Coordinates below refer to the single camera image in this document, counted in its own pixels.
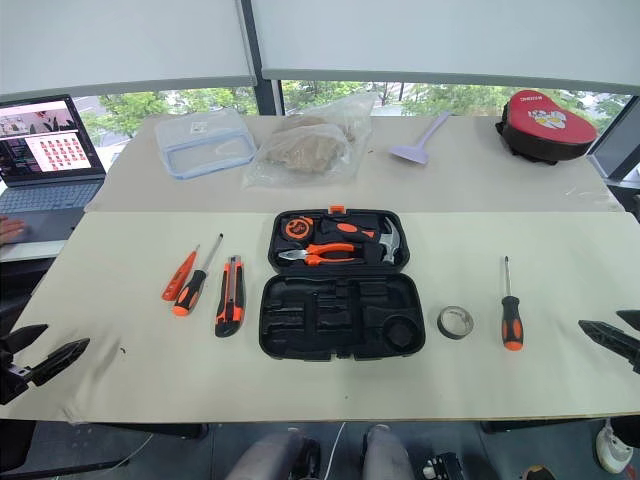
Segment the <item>person's bare hand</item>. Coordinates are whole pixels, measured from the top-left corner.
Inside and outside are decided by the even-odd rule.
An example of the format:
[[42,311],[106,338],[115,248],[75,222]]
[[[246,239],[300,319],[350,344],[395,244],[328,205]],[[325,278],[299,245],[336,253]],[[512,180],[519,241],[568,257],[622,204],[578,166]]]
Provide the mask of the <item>person's bare hand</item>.
[[0,218],[0,245],[5,245],[23,234],[26,224],[20,219]]

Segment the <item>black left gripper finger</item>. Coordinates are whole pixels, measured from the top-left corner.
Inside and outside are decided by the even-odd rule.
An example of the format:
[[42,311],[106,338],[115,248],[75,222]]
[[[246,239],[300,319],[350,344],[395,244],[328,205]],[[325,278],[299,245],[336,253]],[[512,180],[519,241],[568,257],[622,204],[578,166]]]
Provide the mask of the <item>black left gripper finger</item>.
[[86,350],[89,343],[89,338],[83,338],[68,342],[56,349],[44,361],[32,368],[31,382],[36,386],[42,386],[53,379],[74,363]]
[[8,335],[8,351],[17,353],[31,345],[46,329],[47,324],[21,327]]

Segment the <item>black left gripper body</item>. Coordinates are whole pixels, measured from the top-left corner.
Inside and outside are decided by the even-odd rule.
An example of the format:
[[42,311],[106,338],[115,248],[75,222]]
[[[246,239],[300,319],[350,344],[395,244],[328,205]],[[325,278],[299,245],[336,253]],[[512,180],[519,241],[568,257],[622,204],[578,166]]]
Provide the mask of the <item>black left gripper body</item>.
[[28,389],[32,368],[13,362],[15,353],[8,351],[8,336],[1,338],[1,404],[7,405]]

